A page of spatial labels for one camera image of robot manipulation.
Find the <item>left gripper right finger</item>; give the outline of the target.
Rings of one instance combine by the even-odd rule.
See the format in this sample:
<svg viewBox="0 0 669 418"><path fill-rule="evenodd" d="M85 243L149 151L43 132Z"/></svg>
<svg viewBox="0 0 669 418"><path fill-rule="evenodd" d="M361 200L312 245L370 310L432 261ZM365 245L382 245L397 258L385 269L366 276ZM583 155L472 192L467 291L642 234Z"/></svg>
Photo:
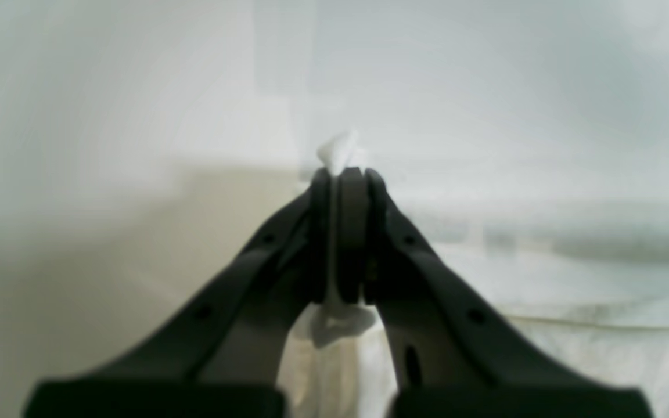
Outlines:
<svg viewBox="0 0 669 418"><path fill-rule="evenodd" d="M398 392L389 417L651 417L643 393L537 349L431 248L383 178L337 178L337 290L376 307Z"/></svg>

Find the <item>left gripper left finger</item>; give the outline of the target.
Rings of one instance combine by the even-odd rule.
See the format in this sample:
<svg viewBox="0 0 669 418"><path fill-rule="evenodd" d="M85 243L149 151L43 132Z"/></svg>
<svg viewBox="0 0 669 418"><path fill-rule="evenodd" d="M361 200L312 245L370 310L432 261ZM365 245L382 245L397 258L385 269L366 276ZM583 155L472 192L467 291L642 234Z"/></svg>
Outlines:
<svg viewBox="0 0 669 418"><path fill-rule="evenodd" d="M285 417L289 330L326 296L331 183L318 170L158 331L87 375L39 384L24 416Z"/></svg>

